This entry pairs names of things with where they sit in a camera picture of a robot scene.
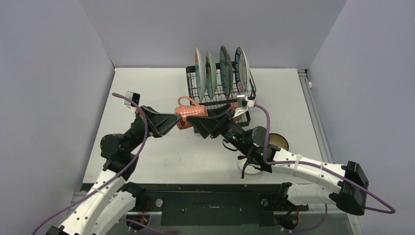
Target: gray wall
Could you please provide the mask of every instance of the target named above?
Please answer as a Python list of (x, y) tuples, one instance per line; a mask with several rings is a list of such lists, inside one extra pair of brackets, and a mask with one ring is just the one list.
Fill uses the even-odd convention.
[(0, 234), (27, 235), (79, 190), (114, 70), (78, 0), (0, 4)]
[(80, 0), (116, 67), (185, 67), (243, 47), (252, 67), (308, 68), (346, 0)]
[(414, 12), (413, 0), (348, 0), (308, 71), (334, 161), (359, 162), (397, 210), (367, 211), (367, 235), (415, 231)]

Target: plate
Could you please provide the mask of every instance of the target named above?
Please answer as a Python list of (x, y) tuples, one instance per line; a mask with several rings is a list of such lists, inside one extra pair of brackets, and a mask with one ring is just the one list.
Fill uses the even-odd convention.
[(213, 56), (209, 51), (206, 52), (206, 85), (207, 85), (207, 94), (212, 99), (215, 96), (217, 88), (217, 73), (216, 73), (216, 64)]
[(224, 46), (221, 46), (219, 64), (223, 93), (225, 94), (226, 99), (228, 99), (232, 90), (233, 72), (231, 57)]
[(196, 48), (195, 52), (196, 87), (199, 96), (199, 103), (205, 97), (206, 91), (206, 67), (200, 51)]
[(235, 82), (240, 93), (246, 92), (249, 80), (250, 70), (248, 60), (241, 47), (236, 49), (235, 53)]

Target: black wire dish rack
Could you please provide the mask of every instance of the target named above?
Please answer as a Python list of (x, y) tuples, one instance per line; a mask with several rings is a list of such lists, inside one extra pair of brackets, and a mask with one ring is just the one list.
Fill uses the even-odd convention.
[[(215, 96), (213, 98), (210, 98), (208, 96), (208, 92), (205, 92), (204, 99), (202, 99), (203, 102), (200, 102), (199, 95), (197, 93), (197, 87), (196, 87), (196, 70), (195, 66), (189, 66), (186, 68), (186, 76), (187, 76), (187, 88), (189, 90), (189, 97), (193, 98), (197, 103), (200, 105), (205, 105), (207, 107), (207, 112), (210, 115), (210, 111), (216, 110), (218, 113), (224, 112), (227, 104), (236, 102), (236, 95), (239, 93), (236, 82), (235, 82), (235, 62), (232, 62), (232, 73), (233, 73), (233, 79), (232, 79), (232, 90), (231, 94), (229, 95), (230, 99), (226, 99), (225, 93), (223, 91), (221, 78), (220, 78), (220, 63), (216, 63), (216, 73), (217, 73), (217, 88), (215, 92)], [(248, 99), (255, 99), (256, 96), (256, 86), (254, 82), (254, 78), (252, 77), (252, 74), (250, 74), (249, 83), (247, 85), (247, 94)], [(245, 112), (242, 115), (242, 118), (235, 121), (238, 123), (239, 126), (248, 126), (249, 122), (251, 121), (251, 116), (249, 115), (249, 111)]]

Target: white cable tie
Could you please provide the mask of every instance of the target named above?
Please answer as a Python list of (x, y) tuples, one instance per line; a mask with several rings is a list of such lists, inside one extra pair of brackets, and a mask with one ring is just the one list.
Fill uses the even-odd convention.
[(91, 189), (93, 189), (93, 190), (95, 190), (95, 191), (97, 191), (97, 192), (99, 192), (99, 193), (101, 193), (102, 195), (104, 195), (104, 196), (105, 196), (105, 194), (104, 194), (104, 192), (103, 192), (103, 191), (101, 191), (101, 190), (99, 190), (99, 189), (97, 189), (97, 188), (91, 188)]
[(297, 168), (298, 168), (298, 165), (299, 165), (299, 162), (300, 162), (301, 158), (302, 158), (302, 155), (297, 154), (296, 163), (294, 164), (294, 172), (293, 172), (294, 177), (296, 177), (296, 175), (297, 175)]
[(324, 163), (321, 163), (321, 164), (320, 164), (320, 171), (319, 171), (318, 176), (320, 176), (320, 175), (321, 175), (321, 173), (322, 173), (322, 171), (323, 171), (323, 167), (324, 167)]

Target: black cable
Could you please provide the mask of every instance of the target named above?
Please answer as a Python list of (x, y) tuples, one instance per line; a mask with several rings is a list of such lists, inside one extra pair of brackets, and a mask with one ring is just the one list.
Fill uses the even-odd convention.
[(283, 217), (283, 219), (285, 219), (285, 218), (287, 218), (289, 215), (291, 215), (291, 213), (292, 213), (293, 211), (289, 211), (289, 212), (287, 212), (287, 214), (285, 214), (284, 215), (284, 217)]
[(237, 149), (232, 149), (232, 148), (227, 147), (227, 146), (225, 145), (225, 143), (229, 143), (229, 141), (227, 141), (226, 139), (223, 139), (223, 140), (222, 140), (222, 144), (223, 144), (223, 146), (225, 147), (225, 149), (230, 150), (230, 151), (233, 151), (233, 152), (238, 151)]
[(245, 169), (246, 169), (246, 167), (249, 165), (249, 161), (247, 160), (245, 163), (244, 163), (244, 167), (242, 167), (242, 176), (241, 176), (241, 179), (243, 179), (244, 177), (245, 177)]

